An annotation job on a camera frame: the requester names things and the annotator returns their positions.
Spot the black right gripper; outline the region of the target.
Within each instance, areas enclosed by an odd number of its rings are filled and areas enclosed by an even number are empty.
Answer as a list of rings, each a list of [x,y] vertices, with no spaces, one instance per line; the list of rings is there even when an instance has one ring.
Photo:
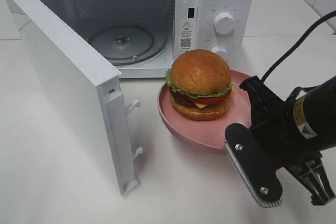
[[[258,205],[281,205],[282,185],[276,176],[281,167],[311,193],[313,205],[333,201],[319,145],[321,98],[304,95],[284,102],[257,76],[239,87],[249,96],[251,126],[230,124],[224,133],[225,148]]]

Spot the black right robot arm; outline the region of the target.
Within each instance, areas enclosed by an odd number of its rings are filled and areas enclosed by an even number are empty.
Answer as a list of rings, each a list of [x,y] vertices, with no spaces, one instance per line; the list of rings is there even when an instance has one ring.
[[[240,87],[250,99],[251,126],[229,125],[225,148],[258,205],[281,204],[280,168],[311,193],[313,205],[334,200],[321,152],[335,147],[335,78],[316,87],[297,87],[286,100],[258,77]]]

